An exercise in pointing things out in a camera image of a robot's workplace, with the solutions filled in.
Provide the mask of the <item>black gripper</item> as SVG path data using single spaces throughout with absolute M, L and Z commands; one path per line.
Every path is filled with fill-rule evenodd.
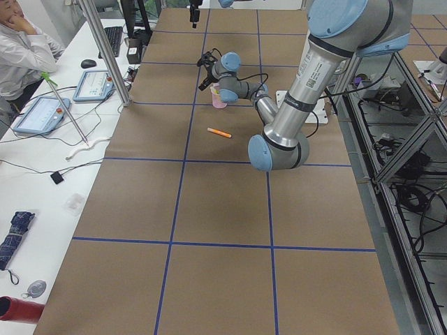
M 219 75 L 215 69 L 215 63 L 205 64 L 205 69 L 207 71 L 207 77 L 199 84 L 198 89 L 200 91 L 206 90 L 211 84 L 219 81 Z
M 197 27 L 197 23 L 200 20 L 200 6 L 202 5 L 202 0 L 189 0 L 190 9 L 190 23 L 193 28 Z

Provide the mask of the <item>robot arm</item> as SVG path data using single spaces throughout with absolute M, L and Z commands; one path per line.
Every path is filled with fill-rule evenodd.
M 281 105 L 264 84 L 237 78 L 240 56 L 228 52 L 216 59 L 206 52 L 197 65 L 207 70 L 199 89 L 219 84 L 225 103 L 250 100 L 264 127 L 248 144 L 251 165 L 257 170 L 293 169 L 309 155 L 302 133 L 309 114 L 340 63 L 353 55 L 393 54 L 409 43 L 412 1 L 313 1 L 307 11 L 309 49 Z
M 238 0 L 218 0 L 218 3 L 222 8 L 229 8 L 237 1 Z M 189 21 L 193 29 L 197 27 L 197 23 L 200 21 L 200 7 L 202 5 L 203 0 L 189 0 Z

